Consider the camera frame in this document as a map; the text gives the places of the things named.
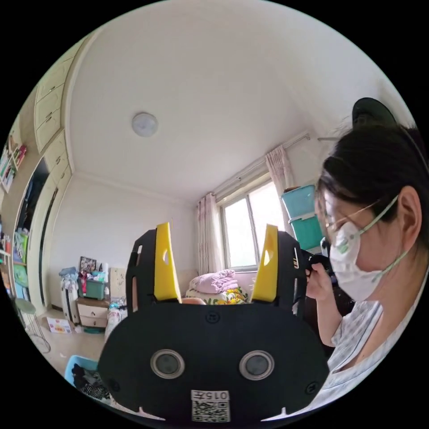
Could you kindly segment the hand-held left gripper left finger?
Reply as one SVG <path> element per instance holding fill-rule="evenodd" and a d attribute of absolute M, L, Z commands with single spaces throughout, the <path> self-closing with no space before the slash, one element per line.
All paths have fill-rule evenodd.
<path fill-rule="evenodd" d="M 159 224 L 156 228 L 154 296 L 158 302 L 172 300 L 181 303 L 169 222 Z"/>

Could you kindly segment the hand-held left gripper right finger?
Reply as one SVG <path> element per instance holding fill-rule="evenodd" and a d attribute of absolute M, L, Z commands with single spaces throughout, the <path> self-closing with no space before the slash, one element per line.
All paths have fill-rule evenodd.
<path fill-rule="evenodd" d="M 277 296 L 278 280 L 278 228 L 268 224 L 261 261 L 252 292 L 252 301 L 274 302 Z"/>

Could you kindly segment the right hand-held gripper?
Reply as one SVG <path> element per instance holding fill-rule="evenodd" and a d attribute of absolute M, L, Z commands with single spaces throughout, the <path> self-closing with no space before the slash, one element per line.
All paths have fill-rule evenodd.
<path fill-rule="evenodd" d="M 321 253 L 313 254 L 309 251 L 303 250 L 305 270 L 308 271 L 308 275 L 310 275 L 313 271 L 313 265 L 321 264 L 328 276 L 333 278 L 335 275 L 329 258 L 330 243 L 325 237 L 322 238 L 320 247 L 322 251 Z"/>

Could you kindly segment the person's right hand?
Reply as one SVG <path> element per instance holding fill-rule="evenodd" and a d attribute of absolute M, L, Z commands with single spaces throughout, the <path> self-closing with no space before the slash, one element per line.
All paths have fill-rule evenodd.
<path fill-rule="evenodd" d="M 306 270 L 307 289 L 306 296 L 316 301 L 325 301 L 334 298 L 331 278 L 321 263 L 311 265 L 312 270 Z"/>

